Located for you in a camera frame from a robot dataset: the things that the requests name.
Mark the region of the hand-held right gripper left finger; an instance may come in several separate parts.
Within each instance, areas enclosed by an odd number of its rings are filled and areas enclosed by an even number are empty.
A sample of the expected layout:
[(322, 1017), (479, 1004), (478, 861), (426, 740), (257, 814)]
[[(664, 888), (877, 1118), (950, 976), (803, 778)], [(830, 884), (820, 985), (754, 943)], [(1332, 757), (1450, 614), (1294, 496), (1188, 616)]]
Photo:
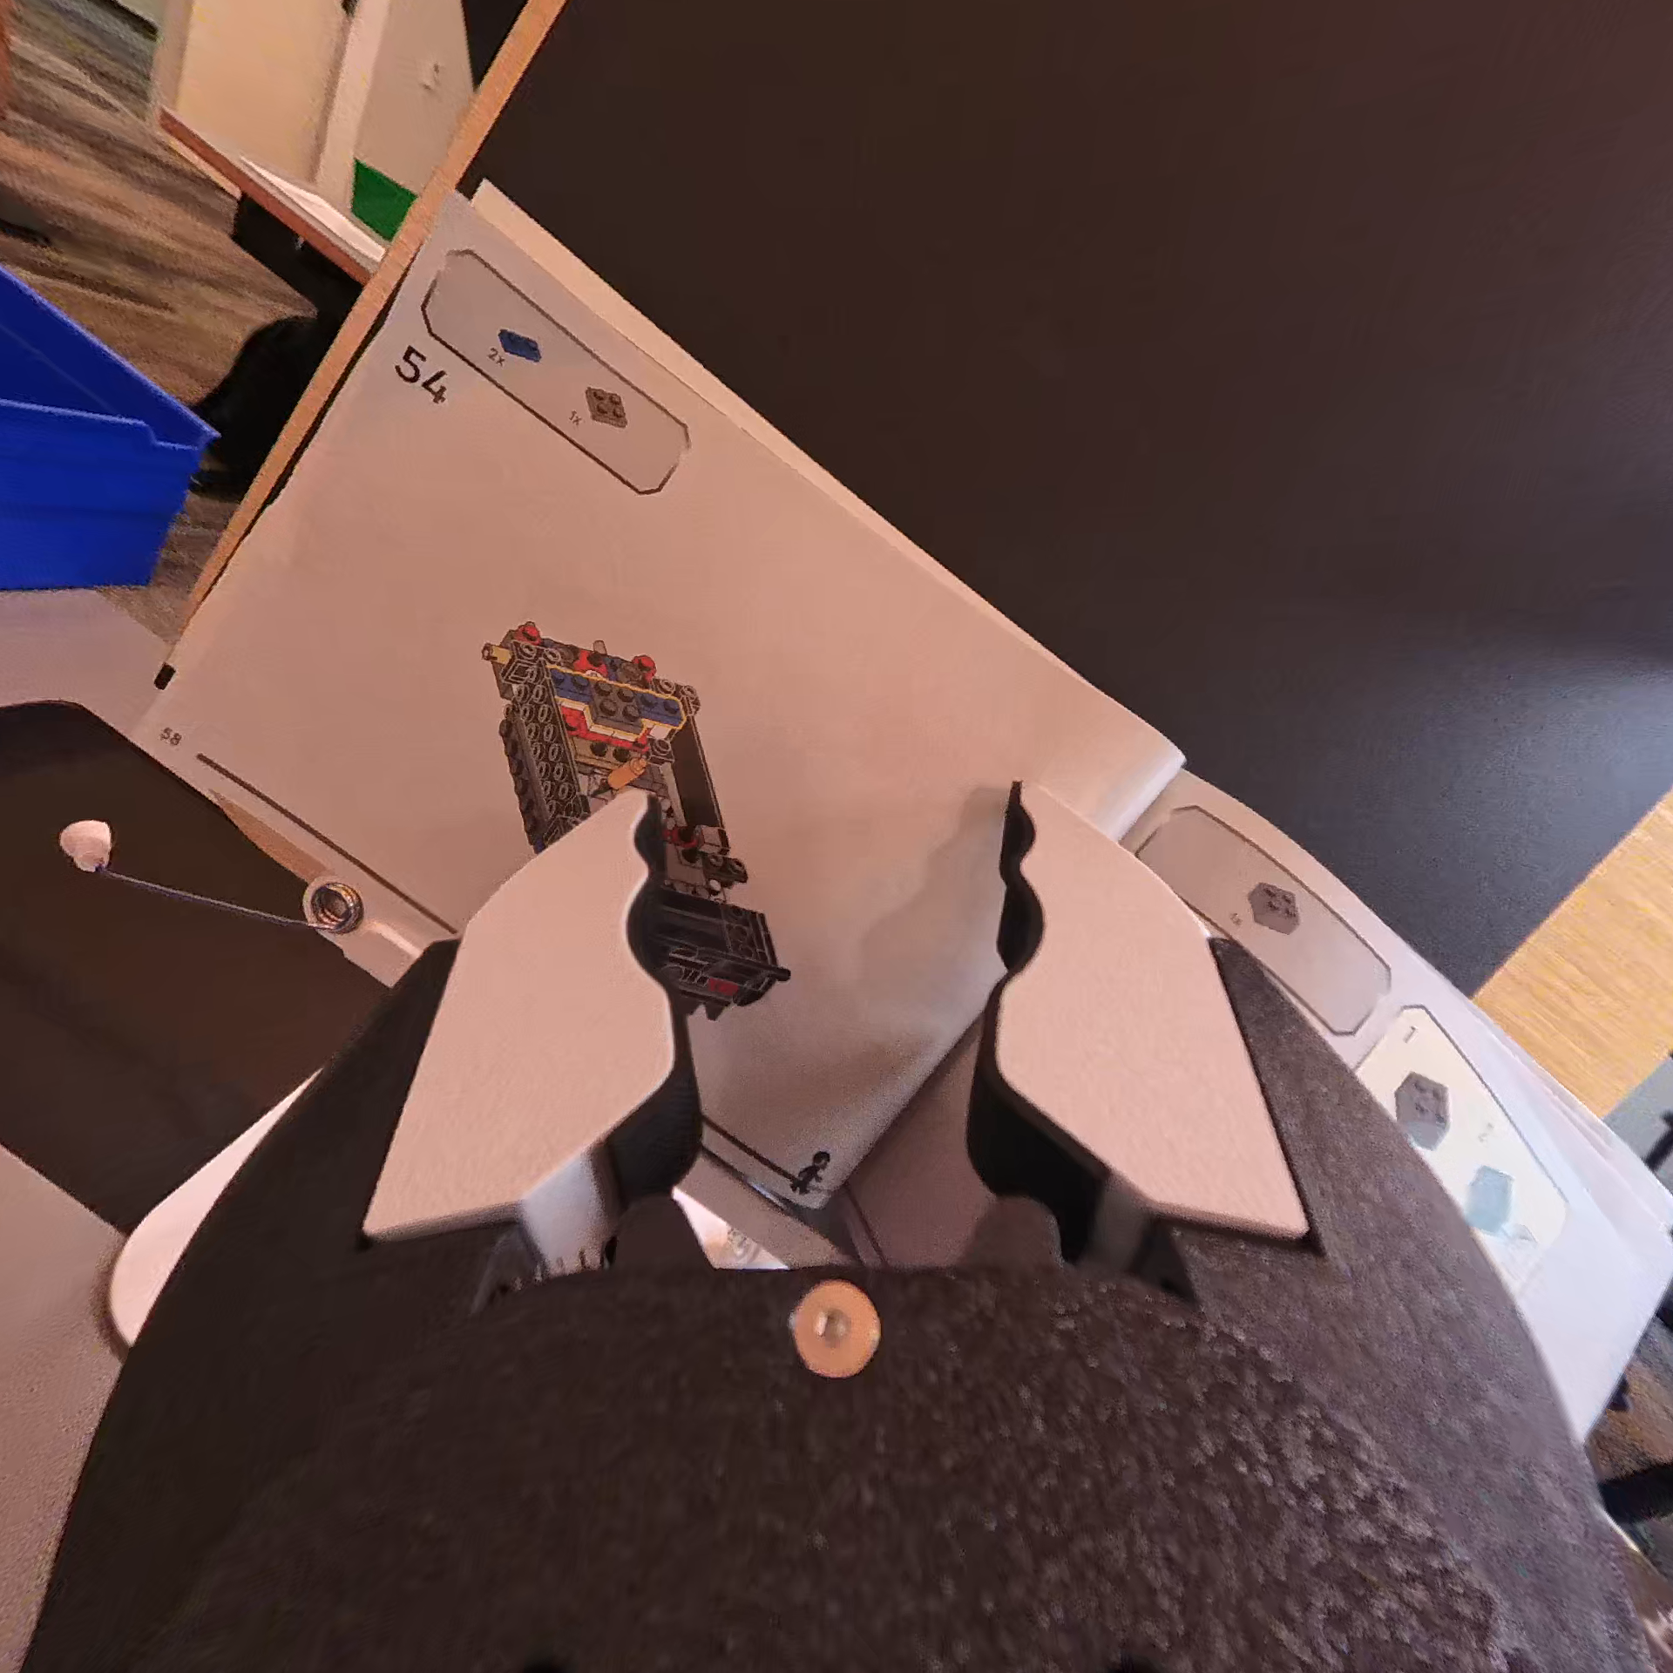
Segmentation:
[(700, 1151), (687, 1027), (651, 968), (660, 821), (622, 793), (476, 911), (365, 1208), (375, 1242), (514, 1223), (599, 1261)]

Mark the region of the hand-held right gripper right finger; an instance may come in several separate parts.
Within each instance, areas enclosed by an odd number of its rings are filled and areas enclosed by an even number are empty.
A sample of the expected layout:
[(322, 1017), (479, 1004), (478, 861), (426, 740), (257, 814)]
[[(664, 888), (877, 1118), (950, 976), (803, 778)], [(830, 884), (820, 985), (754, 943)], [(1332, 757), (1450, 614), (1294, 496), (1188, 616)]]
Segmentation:
[(980, 1021), (969, 1156), (1033, 1202), (1070, 1265), (1136, 1265), (1161, 1225), (1279, 1244), (1307, 1210), (1208, 932), (1039, 783), (1001, 825), (1001, 977)]

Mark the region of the beige wooden chair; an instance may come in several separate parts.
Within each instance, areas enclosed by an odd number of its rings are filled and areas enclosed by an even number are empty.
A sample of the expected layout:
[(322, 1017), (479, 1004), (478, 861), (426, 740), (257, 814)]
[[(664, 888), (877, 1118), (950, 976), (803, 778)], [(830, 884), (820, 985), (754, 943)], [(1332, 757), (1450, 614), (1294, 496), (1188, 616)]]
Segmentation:
[(1593, 1115), (1671, 1044), (1671, 795), (1583, 877), (1475, 1002)]

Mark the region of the open instruction booklet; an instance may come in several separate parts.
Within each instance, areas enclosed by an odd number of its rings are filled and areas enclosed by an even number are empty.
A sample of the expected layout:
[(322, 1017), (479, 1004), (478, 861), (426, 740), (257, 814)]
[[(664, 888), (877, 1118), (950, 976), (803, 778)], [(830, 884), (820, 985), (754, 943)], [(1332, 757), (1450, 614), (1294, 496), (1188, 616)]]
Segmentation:
[(1669, 1193), (1307, 852), (870, 511), (493, 186), (451, 197), (171, 654), (144, 741), (356, 888), (386, 979), (622, 793), (698, 1014), (685, 1191), (792, 1265), (944, 1265), (1039, 783), (1247, 951), (1446, 1194), (1585, 1436)]

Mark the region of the black partition panel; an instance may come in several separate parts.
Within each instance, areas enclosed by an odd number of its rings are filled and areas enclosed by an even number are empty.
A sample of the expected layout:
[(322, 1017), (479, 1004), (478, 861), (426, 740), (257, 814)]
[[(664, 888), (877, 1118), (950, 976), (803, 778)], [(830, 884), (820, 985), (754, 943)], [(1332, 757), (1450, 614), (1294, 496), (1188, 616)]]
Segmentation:
[(1479, 989), (1669, 787), (1669, 3), (565, 3), (489, 180)]

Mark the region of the blue plastic bin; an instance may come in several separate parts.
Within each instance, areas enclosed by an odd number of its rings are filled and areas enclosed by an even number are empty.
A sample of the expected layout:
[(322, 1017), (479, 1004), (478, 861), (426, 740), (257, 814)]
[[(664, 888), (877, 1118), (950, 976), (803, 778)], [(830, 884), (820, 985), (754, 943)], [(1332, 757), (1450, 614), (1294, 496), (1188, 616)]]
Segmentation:
[(2, 271), (2, 587), (143, 587), (217, 429)]

